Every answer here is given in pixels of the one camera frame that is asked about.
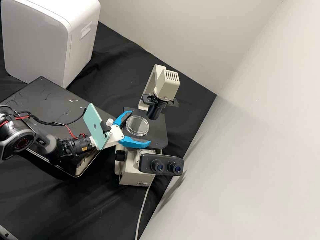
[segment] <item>white knob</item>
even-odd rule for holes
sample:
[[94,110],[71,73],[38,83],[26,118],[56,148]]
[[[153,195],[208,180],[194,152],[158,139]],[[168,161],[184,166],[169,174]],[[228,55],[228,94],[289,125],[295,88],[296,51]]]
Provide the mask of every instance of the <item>white knob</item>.
[[113,124],[113,119],[112,118],[109,118],[106,122],[106,125],[111,127],[111,125]]

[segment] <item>black cable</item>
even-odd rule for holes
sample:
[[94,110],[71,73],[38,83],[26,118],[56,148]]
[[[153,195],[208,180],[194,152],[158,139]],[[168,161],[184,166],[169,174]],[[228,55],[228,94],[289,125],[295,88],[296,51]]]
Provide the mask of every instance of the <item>black cable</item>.
[[78,120],[79,120],[80,118],[82,118],[82,116],[86,113],[86,110],[87,110],[87,108],[84,108],[83,113],[81,114],[81,116],[80,116],[80,117],[78,117],[76,120],[73,120],[72,122],[65,123],[64,125],[70,125],[70,124],[72,124],[72,123],[74,123],[74,122],[78,121]]
[[37,121],[40,124],[49,125],[49,126],[63,126],[63,125],[70,125],[70,124],[78,121],[81,117],[83,117],[83,115],[85,114],[86,110],[87,110],[87,108],[84,108],[83,113],[77,119],[75,119],[75,120],[73,120],[72,122],[69,122],[69,123],[45,122],[45,121],[40,120],[37,116],[31,114],[31,112],[29,112],[29,111],[20,111],[20,112],[14,113],[13,115],[15,116],[15,115],[19,115],[21,113],[28,113],[29,117],[32,117],[35,121]]

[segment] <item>vent slot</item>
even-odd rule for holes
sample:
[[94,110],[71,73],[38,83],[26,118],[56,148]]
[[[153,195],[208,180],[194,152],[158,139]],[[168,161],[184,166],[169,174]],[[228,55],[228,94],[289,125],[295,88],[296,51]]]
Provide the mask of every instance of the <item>vent slot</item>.
[[169,71],[169,70],[166,70],[165,72],[166,72],[167,79],[179,82],[178,73],[172,72],[172,71]]

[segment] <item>blue lens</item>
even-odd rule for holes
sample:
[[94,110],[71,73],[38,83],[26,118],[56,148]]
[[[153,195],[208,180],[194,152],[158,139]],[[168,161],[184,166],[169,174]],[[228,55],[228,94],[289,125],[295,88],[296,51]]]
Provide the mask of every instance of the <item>blue lens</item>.
[[160,164],[160,165],[158,165],[158,166],[157,166],[157,169],[158,169],[158,171],[162,171],[162,169],[163,169],[163,165],[161,165],[161,164]]
[[181,167],[176,167],[174,170],[175,170],[177,173],[179,173],[179,172],[181,172]]

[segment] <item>microscope brand label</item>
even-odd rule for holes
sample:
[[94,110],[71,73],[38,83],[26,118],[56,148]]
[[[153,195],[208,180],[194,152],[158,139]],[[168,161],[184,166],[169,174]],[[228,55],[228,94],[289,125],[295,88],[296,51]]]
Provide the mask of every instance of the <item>microscope brand label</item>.
[[138,182],[137,185],[138,185],[138,186],[148,186],[149,184],[148,184],[148,183]]

